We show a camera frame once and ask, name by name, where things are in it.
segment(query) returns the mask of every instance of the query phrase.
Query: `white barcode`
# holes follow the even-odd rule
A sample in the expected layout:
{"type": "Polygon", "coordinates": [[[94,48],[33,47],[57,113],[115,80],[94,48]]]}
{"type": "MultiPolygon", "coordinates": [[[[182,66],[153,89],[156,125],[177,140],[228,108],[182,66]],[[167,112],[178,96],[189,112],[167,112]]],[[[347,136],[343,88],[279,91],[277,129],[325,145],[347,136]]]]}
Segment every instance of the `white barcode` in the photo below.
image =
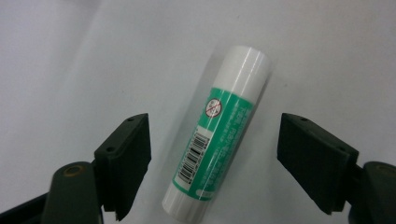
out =
{"type": "Polygon", "coordinates": [[[178,177],[186,184],[190,185],[192,183],[209,141],[210,138],[205,137],[198,132],[196,132],[194,137],[191,139],[188,151],[186,152],[186,156],[184,157],[177,174],[178,177]]]}

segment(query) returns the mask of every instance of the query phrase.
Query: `white plastic base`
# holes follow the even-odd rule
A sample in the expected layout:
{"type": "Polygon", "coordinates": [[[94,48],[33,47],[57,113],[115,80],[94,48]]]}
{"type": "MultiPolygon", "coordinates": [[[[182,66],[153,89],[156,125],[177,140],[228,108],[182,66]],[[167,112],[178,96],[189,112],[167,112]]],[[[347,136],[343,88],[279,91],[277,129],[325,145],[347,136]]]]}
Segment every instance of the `white plastic base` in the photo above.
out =
{"type": "Polygon", "coordinates": [[[193,199],[178,190],[173,183],[163,198],[163,209],[174,219],[184,223],[199,223],[209,202],[193,199]]]}

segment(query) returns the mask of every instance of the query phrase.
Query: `prohibition symbol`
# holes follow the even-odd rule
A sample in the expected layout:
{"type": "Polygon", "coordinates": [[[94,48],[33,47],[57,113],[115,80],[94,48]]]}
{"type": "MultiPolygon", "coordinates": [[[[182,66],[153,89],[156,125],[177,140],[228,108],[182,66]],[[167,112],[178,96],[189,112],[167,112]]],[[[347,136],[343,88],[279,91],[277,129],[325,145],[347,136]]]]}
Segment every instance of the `prohibition symbol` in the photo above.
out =
{"type": "Polygon", "coordinates": [[[206,115],[210,118],[214,118],[221,112],[220,100],[213,98],[206,105],[206,115]]]}

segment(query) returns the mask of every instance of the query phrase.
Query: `white tube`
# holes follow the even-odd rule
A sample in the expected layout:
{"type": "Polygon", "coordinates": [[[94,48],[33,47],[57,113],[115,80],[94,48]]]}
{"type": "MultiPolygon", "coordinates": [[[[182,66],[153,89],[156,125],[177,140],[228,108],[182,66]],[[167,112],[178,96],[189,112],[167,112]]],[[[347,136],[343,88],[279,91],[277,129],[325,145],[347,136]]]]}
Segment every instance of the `white tube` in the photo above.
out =
{"type": "Polygon", "coordinates": [[[260,51],[235,46],[226,55],[206,106],[163,199],[181,222],[201,221],[267,79],[260,51]]]}

